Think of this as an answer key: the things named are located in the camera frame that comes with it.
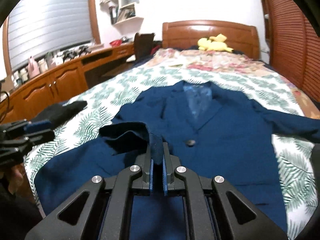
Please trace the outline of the dark wooden chair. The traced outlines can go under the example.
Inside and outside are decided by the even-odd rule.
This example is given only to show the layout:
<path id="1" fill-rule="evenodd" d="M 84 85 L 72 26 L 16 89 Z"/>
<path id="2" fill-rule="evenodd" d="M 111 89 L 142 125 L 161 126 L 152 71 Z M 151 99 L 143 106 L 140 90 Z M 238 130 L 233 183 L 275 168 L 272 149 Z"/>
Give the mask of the dark wooden chair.
<path id="1" fill-rule="evenodd" d="M 135 34 L 133 48 L 134 48 L 136 61 L 139 61 L 142 58 L 145 58 L 146 56 L 151 55 L 154 36 L 155 36 L 154 33 L 150 33 L 150 34 L 136 33 Z"/>

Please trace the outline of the wooden louvered wardrobe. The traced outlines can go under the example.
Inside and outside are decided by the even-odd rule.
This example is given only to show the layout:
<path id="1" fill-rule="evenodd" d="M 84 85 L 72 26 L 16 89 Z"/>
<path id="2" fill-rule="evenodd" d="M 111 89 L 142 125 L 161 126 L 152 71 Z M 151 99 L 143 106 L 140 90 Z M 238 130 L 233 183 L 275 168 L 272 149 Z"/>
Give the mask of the wooden louvered wardrobe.
<path id="1" fill-rule="evenodd" d="M 270 65 L 319 102 L 319 37 L 293 0 L 261 0 Z"/>

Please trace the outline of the yellow plush toy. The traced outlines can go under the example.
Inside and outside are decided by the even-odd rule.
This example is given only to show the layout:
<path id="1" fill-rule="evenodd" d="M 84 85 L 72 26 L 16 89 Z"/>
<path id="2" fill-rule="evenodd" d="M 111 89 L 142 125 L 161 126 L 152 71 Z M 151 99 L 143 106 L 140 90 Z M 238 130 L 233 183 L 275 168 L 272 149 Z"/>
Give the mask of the yellow plush toy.
<path id="1" fill-rule="evenodd" d="M 211 36 L 210 38 L 201 38 L 198 40 L 197 45 L 199 50 L 202 51 L 227 51 L 233 52 L 233 48 L 230 48 L 225 41 L 227 37 L 223 34 L 217 36 Z"/>

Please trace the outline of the black folded garment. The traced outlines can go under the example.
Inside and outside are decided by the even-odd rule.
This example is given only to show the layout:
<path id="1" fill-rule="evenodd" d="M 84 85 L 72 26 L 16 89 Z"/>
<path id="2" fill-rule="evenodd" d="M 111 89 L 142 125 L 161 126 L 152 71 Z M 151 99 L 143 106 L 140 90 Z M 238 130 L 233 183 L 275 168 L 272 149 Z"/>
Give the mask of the black folded garment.
<path id="1" fill-rule="evenodd" d="M 86 101 L 75 101 L 67 105 L 55 103 L 46 107 L 37 116 L 31 119 L 31 122 L 45 123 L 48 128 L 56 129 L 60 125 L 71 120 L 71 118 L 80 113 L 86 106 Z"/>

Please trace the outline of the navy blue blazer jacket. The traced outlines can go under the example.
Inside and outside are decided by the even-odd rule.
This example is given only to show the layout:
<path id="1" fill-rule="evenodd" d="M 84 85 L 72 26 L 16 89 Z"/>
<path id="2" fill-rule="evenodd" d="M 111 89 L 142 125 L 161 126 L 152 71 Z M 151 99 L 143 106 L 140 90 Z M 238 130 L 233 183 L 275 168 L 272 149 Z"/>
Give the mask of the navy blue blazer jacket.
<path id="1" fill-rule="evenodd" d="M 35 186 L 45 219 L 29 239 L 287 239 L 272 137 L 319 142 L 319 121 L 214 83 L 152 87 L 90 140 L 50 159 Z M 163 143 L 181 188 L 163 190 Z M 153 191 L 135 194 L 150 147 Z"/>

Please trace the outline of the palm leaf bedsheet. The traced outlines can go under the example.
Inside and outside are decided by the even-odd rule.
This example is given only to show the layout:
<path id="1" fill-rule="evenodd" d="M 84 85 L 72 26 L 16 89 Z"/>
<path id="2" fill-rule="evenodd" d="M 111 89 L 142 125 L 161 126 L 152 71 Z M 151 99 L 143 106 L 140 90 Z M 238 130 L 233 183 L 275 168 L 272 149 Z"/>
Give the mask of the palm leaf bedsheet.
<path id="1" fill-rule="evenodd" d="M 225 68 L 213 71 L 147 64 L 105 81 L 72 98 L 86 101 L 87 107 L 55 130 L 55 139 L 35 147 L 25 160 L 25 169 L 33 195 L 34 180 L 50 159 L 78 147 L 98 136 L 98 130 L 109 125 L 120 107 L 132 103 L 150 87 L 174 85 L 179 81 L 202 83 L 212 81 L 221 88 L 238 90 L 264 107 L 305 116 L 313 108 L 309 98 L 299 99 L 293 85 L 279 74 L 263 68 L 246 73 L 243 69 Z M 273 136 L 272 144 L 279 162 L 281 189 L 288 221 L 287 234 L 294 239 L 310 220 L 318 203 L 311 166 L 313 143 L 288 137 Z"/>

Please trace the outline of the white wall shelf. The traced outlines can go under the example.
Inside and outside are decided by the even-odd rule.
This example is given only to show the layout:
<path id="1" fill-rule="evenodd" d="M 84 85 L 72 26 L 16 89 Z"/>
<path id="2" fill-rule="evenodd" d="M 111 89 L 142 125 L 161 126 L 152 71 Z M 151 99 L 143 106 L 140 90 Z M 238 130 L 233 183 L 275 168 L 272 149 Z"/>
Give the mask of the white wall shelf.
<path id="1" fill-rule="evenodd" d="M 140 0 L 100 0 L 100 5 L 108 8 L 113 26 L 144 19 L 140 12 Z"/>

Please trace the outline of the long wooden desk cabinet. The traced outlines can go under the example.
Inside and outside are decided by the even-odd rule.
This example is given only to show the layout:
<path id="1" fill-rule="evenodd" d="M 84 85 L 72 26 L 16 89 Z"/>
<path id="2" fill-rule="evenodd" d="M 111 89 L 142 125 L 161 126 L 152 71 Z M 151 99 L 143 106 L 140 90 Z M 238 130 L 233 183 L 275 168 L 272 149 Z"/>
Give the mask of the long wooden desk cabinet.
<path id="1" fill-rule="evenodd" d="M 71 99 L 88 90 L 85 73 L 134 54 L 133 43 L 104 48 L 78 57 L 26 82 L 1 102 L 2 124 L 32 119 L 46 107 Z"/>

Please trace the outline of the grey window blind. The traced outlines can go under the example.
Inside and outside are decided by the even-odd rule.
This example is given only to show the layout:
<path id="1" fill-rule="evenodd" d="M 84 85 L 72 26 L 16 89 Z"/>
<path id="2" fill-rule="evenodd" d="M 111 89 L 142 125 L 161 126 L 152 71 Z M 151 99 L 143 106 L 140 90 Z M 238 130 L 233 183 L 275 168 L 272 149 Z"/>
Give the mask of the grey window blind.
<path id="1" fill-rule="evenodd" d="M 88 0 L 20 0 L 9 14 L 12 70 L 25 66 L 30 57 L 92 40 Z"/>

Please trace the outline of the floral blanket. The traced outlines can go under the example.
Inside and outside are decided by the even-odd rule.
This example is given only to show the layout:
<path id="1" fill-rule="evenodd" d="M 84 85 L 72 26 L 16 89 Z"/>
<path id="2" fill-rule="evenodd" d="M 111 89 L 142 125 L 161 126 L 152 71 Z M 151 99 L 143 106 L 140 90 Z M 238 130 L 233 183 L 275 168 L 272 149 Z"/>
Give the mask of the floral blanket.
<path id="1" fill-rule="evenodd" d="M 319 119 L 316 104 L 288 79 L 272 70 L 271 66 L 254 60 L 241 52 L 159 49 L 147 62 L 148 66 L 167 66 L 187 69 L 198 69 L 208 72 L 236 73 L 246 76 L 268 78 L 275 76 L 280 83 L 289 87 L 303 114 L 308 118 Z"/>

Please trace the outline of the wooden headboard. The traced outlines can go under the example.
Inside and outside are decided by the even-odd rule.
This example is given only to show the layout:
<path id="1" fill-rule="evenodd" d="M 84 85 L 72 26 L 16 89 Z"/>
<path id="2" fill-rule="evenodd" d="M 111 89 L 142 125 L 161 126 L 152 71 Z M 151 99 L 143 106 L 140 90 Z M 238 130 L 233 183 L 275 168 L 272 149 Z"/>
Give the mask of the wooden headboard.
<path id="1" fill-rule="evenodd" d="M 251 59 L 260 58 L 260 43 L 255 26 L 214 20 L 188 20 L 164 22 L 162 25 L 163 48 L 188 49 L 199 39 L 217 36 L 227 37 L 226 44 L 242 51 Z"/>

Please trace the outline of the pink bottle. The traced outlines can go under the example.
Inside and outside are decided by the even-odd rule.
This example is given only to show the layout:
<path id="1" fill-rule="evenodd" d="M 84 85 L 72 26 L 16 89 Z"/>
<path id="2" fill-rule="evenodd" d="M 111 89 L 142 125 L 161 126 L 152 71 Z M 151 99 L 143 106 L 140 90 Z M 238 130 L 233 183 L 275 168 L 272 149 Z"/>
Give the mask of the pink bottle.
<path id="1" fill-rule="evenodd" d="M 40 74 L 39 65 L 32 56 L 29 57 L 28 59 L 27 70 L 28 70 L 29 79 L 33 79 L 34 77 Z"/>

